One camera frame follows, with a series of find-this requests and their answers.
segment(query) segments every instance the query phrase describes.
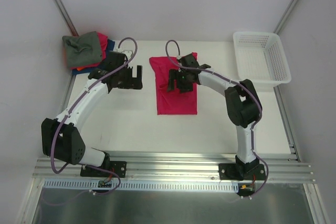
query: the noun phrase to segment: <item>white plastic basket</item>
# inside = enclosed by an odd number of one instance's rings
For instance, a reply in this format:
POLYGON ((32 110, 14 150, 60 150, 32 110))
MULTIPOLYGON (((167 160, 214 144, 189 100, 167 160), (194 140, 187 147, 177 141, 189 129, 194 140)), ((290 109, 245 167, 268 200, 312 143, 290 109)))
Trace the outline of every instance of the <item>white plastic basket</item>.
POLYGON ((272 33, 236 32, 233 35, 238 76, 258 90, 291 81, 280 37, 272 33))

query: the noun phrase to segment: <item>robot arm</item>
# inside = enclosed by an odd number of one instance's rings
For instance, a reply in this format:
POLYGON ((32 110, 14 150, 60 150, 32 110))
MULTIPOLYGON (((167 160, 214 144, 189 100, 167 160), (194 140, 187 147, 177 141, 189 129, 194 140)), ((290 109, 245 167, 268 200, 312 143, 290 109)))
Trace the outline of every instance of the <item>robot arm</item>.
POLYGON ((109 155, 100 150, 85 146, 79 132, 95 106, 113 88, 142 89, 141 66, 137 66, 137 77, 135 78, 132 77, 133 69, 126 66, 115 74, 96 83, 103 76, 122 66, 125 59, 127 59, 125 54, 109 52, 106 59, 90 73, 89 80, 75 101, 55 119, 46 118, 43 121, 41 131, 43 153, 45 155, 51 155, 51 145, 56 129, 62 120, 67 117, 57 135, 54 151, 55 158, 73 165, 92 165, 110 170, 109 155))
MULTIPOLYGON (((225 97, 227 113, 230 120, 236 125, 238 138, 236 165, 232 169, 226 170, 225 173, 231 179, 243 180, 249 171, 259 165, 259 160, 253 153, 251 138, 251 126, 259 119, 258 106, 240 86, 212 74, 214 70, 209 65, 200 66, 194 53, 186 55, 177 61, 183 67, 207 69, 207 71, 183 68, 179 70, 171 69, 169 72, 168 91, 175 88, 175 81, 176 87, 180 92, 192 91, 193 83, 197 83, 207 86, 225 97)), ((244 80, 240 84, 247 88, 260 103, 250 80, 244 80)))

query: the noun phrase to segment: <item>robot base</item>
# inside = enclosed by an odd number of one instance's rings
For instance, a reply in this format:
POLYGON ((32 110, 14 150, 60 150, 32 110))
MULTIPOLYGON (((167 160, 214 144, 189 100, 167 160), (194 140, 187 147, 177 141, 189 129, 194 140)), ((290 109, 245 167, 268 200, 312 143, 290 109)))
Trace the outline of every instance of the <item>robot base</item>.
POLYGON ((255 180, 266 179, 264 165, 258 159, 245 164, 236 156, 235 164, 219 164, 218 168, 221 180, 254 180, 254 176, 255 180))
MULTIPOLYGON (((120 178, 125 178, 126 176, 126 167, 127 163, 125 161, 108 161, 108 163, 104 164, 104 168, 106 170, 110 170, 116 173, 120 178)), ((106 178, 109 177, 109 173, 101 172, 99 170, 85 167, 85 169, 80 170, 81 177, 99 177, 99 178, 106 178)))

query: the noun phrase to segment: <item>wire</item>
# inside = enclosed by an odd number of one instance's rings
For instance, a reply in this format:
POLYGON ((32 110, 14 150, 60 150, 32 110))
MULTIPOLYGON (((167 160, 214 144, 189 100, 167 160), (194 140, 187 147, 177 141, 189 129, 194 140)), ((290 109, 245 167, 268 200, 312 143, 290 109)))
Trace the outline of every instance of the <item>wire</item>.
MULTIPOLYGON (((57 137, 58 137, 58 134, 62 128, 62 126, 64 125, 66 119, 68 119, 69 117, 71 117, 71 113, 72 111, 75 109, 75 107, 78 105, 78 103, 83 99, 83 97, 91 90, 93 89, 93 87, 98 84, 99 82, 101 82, 102 80, 104 80, 105 78, 111 76, 112 74, 118 72, 120 69, 126 67, 128 65, 128 63, 130 63, 135 55, 137 54, 136 52, 138 51, 138 44, 137 42, 135 41, 135 39, 131 38, 131 37, 126 37, 124 39, 122 39, 120 42, 119 42, 119 45, 118 45, 118 48, 120 48, 121 44, 125 41, 125 40, 131 40, 134 42, 134 45, 135 45, 135 50, 131 56, 131 58, 129 60, 127 60, 123 65, 121 65, 120 67, 114 69, 113 71, 109 72, 107 75, 101 77, 100 79, 98 79, 97 81, 95 81, 91 86, 89 86, 88 88, 88 91, 85 91, 83 92, 80 97, 73 103, 73 105, 71 106, 71 108, 69 109, 68 111, 68 115, 65 115, 64 118, 62 119, 62 121, 59 123, 58 127, 56 128, 56 131, 55 131, 55 134, 54 134, 54 137, 53 137, 53 142, 51 144, 51 153, 50 153, 50 163, 51 163, 51 169, 54 173, 56 174, 59 174, 61 173, 64 168, 69 164, 69 163, 66 163, 60 170, 57 170, 56 167, 55 167, 55 147, 56 147, 56 140, 57 140, 57 137)), ((106 173, 112 173, 111 171, 109 170, 103 170, 104 172, 106 173)))
POLYGON ((253 174, 253 181, 251 184, 249 184, 249 186, 253 186, 253 188, 255 188, 255 182, 256 182, 256 175, 253 174))
POLYGON ((268 164, 266 163, 265 160, 263 160, 263 159, 256 153, 256 150, 255 150, 254 128, 255 128, 255 126, 257 125, 257 123, 260 122, 260 120, 261 120, 261 118, 262 118, 262 109, 261 109, 261 105, 260 105, 260 103, 258 102, 257 98, 255 98, 255 96, 254 96, 254 95, 253 95, 247 88, 245 88, 242 84, 240 84, 240 83, 237 82, 237 81, 231 80, 231 79, 229 79, 229 78, 227 78, 227 77, 225 77, 225 76, 222 76, 222 75, 219 74, 219 73, 216 73, 216 72, 213 72, 213 71, 210 71, 210 70, 207 70, 207 69, 184 67, 184 66, 181 66, 181 65, 179 65, 178 63, 174 62, 173 59, 169 56, 169 53, 168 53, 168 44, 169 44, 170 42, 174 42, 174 43, 177 45, 177 48, 179 49, 179 53, 178 53, 179 55, 180 55, 180 48, 179 48, 178 43, 177 43, 176 40, 171 39, 171 40, 167 41, 166 46, 165 46, 165 50, 166 50, 167 57, 169 58, 169 60, 170 60, 170 62, 171 62, 172 64, 174 64, 175 66, 177 66, 177 67, 179 67, 179 68, 183 68, 183 69, 187 69, 187 70, 197 70, 197 71, 204 71, 204 72, 207 72, 207 73, 211 73, 211 74, 213 74, 213 75, 215 75, 215 76, 221 78, 221 79, 224 80, 224 81, 227 81, 227 82, 230 82, 230 83, 232 83, 232 84, 234 84, 234 85, 237 85, 237 86, 239 86, 240 88, 242 88, 242 89, 243 89, 243 90, 244 90, 244 91, 245 91, 245 92, 252 98, 252 100, 254 101, 254 103, 257 105, 258 110, 259 110, 259 118, 258 118, 258 120, 255 121, 255 122, 252 124, 252 126, 251 126, 251 146, 252 146, 252 152, 253 152, 254 156, 255 156, 257 159, 259 159, 259 160, 265 165, 265 168, 266 168, 266 178, 265 178, 263 184, 262 184, 262 185, 261 185, 255 192, 254 192, 254 194, 258 193, 258 192, 265 186, 265 184, 266 184, 266 182, 267 182, 267 180, 268 180, 268 175, 269 175, 268 164))
POLYGON ((111 179, 112 179, 112 176, 113 176, 113 175, 110 174, 110 176, 108 176, 106 179, 104 179, 103 182, 104 182, 104 183, 108 183, 108 182, 110 182, 111 179))
MULTIPOLYGON (((115 187, 113 187, 112 189, 108 189, 108 188, 107 188, 108 191, 105 192, 105 193, 99 193, 99 192, 97 192, 97 191, 94 191, 94 192, 93 192, 93 195, 103 196, 103 195, 110 194, 110 193, 112 193, 113 191, 115 191, 115 190, 121 185, 121 179, 120 179, 120 177, 118 176, 118 174, 116 174, 116 173, 114 173, 114 172, 112 172, 112 171, 110 171, 110 170, 104 170, 104 169, 95 167, 95 166, 93 166, 93 165, 87 165, 87 167, 90 167, 90 168, 92 168, 92 169, 99 170, 99 171, 101 171, 101 172, 106 172, 106 173, 108 172, 108 173, 110 173, 111 175, 113 175, 114 177, 116 177, 116 178, 118 179, 118 184, 117 184, 115 187)), ((80 193, 78 193, 77 195, 75 195, 74 197, 72 197, 72 198, 70 198, 70 199, 68 199, 67 201, 62 202, 62 203, 50 203, 50 202, 46 201, 45 198, 44 198, 44 192, 45 192, 45 189, 42 189, 41 196, 40 196, 40 200, 41 200, 41 202, 43 202, 43 203, 46 204, 46 205, 52 206, 52 207, 59 207, 59 206, 64 206, 64 205, 66 205, 67 203, 69 203, 69 202, 71 202, 71 201, 77 199, 79 196, 81 196, 81 195, 84 194, 84 193, 91 193, 92 190, 91 190, 91 189, 90 189, 90 190, 83 190, 83 191, 81 191, 80 193)))
POLYGON ((168 55, 168 44, 169 44, 170 42, 173 42, 173 43, 176 44, 177 50, 178 50, 178 52, 179 52, 179 53, 178 53, 178 56, 180 56, 180 55, 181 55, 180 47, 179 47, 177 41, 174 40, 174 39, 168 40, 167 43, 166 43, 166 48, 165 48, 165 49, 166 49, 166 54, 167 54, 167 56, 169 57, 169 55, 168 55))

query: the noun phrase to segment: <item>gray cloth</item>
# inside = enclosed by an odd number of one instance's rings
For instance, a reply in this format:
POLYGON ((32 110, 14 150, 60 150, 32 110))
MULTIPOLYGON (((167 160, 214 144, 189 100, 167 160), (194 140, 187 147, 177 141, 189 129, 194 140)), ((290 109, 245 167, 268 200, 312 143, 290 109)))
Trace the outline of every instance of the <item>gray cloth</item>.
POLYGON ((102 51, 98 34, 92 31, 79 37, 63 36, 68 68, 78 68, 101 62, 102 51))

